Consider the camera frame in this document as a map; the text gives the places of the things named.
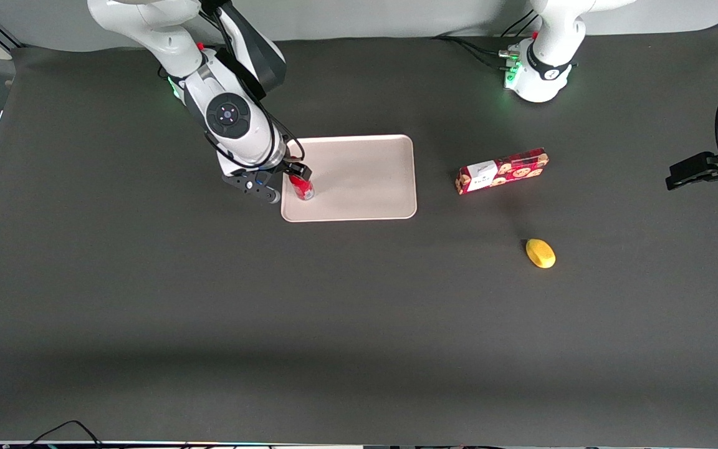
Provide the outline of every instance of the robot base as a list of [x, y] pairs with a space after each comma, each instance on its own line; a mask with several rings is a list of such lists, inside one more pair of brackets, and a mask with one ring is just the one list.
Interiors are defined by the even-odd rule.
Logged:
[[[509, 53], [526, 54], [533, 41], [533, 39], [527, 38], [520, 43], [509, 46]], [[543, 80], [539, 72], [530, 65], [527, 57], [521, 57], [517, 62], [508, 60], [507, 65], [510, 66], [510, 69], [506, 72], [504, 87], [515, 91], [522, 99], [533, 103], [544, 103], [552, 100], [558, 94], [558, 91], [567, 85], [567, 75], [572, 69], [572, 65], [570, 65], [563, 73], [558, 74], [555, 79]]]

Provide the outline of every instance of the dark gray tablecloth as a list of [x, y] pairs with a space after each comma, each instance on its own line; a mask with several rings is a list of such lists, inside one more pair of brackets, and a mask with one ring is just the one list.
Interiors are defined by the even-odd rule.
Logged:
[[[664, 187], [714, 150], [718, 28], [590, 37], [546, 105], [447, 42], [281, 48], [268, 108], [301, 137], [411, 136], [416, 216], [289, 224], [223, 184], [150, 54], [15, 53], [0, 440], [78, 418], [103, 440], [718, 447], [718, 185]], [[542, 176], [456, 195], [459, 166], [539, 146]]]

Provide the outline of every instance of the yellow object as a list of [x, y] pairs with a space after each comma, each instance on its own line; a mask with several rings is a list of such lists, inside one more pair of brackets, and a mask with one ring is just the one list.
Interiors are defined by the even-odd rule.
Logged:
[[550, 268], [556, 263], [556, 254], [546, 241], [530, 239], [525, 244], [525, 252], [536, 267]]

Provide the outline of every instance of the beige tray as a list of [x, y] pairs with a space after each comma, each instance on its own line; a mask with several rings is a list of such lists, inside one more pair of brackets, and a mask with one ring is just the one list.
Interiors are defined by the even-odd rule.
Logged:
[[[287, 176], [282, 217], [291, 222], [402, 220], [417, 211], [414, 146], [402, 134], [300, 139], [314, 198], [301, 201]], [[299, 154], [294, 142], [290, 151]]]

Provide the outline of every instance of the red cookie box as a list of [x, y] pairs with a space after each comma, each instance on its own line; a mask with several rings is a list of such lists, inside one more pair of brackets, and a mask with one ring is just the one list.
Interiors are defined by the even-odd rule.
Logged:
[[544, 148], [526, 151], [489, 162], [468, 165], [459, 170], [456, 191], [464, 195], [468, 191], [503, 185], [527, 177], [539, 176], [550, 159]]

